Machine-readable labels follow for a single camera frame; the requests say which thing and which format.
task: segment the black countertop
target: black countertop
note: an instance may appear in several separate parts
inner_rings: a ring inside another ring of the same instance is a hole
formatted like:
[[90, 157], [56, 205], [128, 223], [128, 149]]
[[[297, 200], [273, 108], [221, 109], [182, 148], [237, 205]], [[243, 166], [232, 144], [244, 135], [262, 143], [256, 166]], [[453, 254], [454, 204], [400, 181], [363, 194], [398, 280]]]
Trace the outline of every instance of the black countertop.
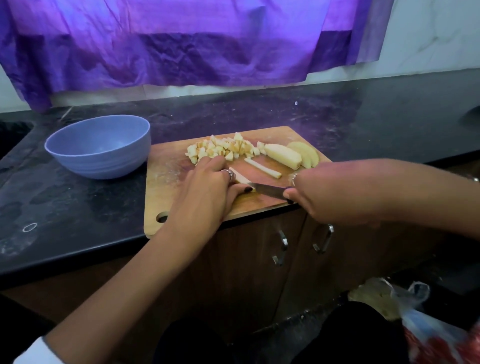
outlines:
[[462, 118], [478, 105], [480, 69], [0, 114], [34, 125], [0, 160], [0, 289], [133, 254], [146, 241], [146, 166], [111, 181], [70, 173], [43, 143], [72, 122], [142, 116], [153, 143], [288, 125], [333, 161], [432, 163], [480, 150], [480, 118]]

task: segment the knife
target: knife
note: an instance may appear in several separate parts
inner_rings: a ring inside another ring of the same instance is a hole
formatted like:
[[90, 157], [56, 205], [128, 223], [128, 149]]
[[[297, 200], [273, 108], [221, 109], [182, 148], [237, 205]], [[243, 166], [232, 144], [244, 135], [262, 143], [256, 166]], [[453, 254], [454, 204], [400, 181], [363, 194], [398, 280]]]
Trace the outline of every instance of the knife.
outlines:
[[251, 187], [253, 187], [259, 194], [264, 194], [266, 196], [278, 198], [279, 200], [285, 200], [289, 204], [293, 204], [292, 200], [285, 198], [283, 196], [283, 192], [291, 187], [277, 187], [277, 186], [270, 186], [269, 184], [261, 184], [261, 183], [248, 183]]

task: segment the sleeve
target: sleeve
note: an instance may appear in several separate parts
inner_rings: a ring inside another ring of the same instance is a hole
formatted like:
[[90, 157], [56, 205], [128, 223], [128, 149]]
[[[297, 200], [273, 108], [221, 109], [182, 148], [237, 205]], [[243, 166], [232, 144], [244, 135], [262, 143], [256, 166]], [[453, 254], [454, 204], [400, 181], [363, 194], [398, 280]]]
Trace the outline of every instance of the sleeve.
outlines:
[[43, 338], [35, 342], [18, 358], [13, 364], [64, 364], [50, 348], [45, 344]]

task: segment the forearm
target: forearm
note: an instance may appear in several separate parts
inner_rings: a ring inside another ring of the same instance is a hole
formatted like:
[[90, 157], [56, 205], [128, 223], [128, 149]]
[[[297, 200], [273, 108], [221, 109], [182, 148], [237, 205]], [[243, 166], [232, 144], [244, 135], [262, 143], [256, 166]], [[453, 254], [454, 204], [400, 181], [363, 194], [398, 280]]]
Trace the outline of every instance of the forearm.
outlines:
[[405, 186], [397, 194], [400, 220], [480, 241], [480, 183], [444, 170], [412, 183], [414, 192]]
[[66, 364], [103, 363], [160, 292], [189, 263], [185, 242], [155, 236], [55, 327], [47, 345]]

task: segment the person's left hand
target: person's left hand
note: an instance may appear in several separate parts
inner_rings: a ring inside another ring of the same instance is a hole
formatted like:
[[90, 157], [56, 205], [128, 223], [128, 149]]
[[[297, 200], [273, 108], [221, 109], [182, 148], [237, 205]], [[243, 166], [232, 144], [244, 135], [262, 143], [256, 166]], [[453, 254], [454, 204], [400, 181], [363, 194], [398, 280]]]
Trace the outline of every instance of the person's left hand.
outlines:
[[222, 156], [202, 158], [187, 174], [159, 231], [169, 231], [175, 240], [192, 244], [198, 251], [215, 234], [230, 212], [235, 198], [252, 188], [247, 184], [231, 184], [227, 161]]

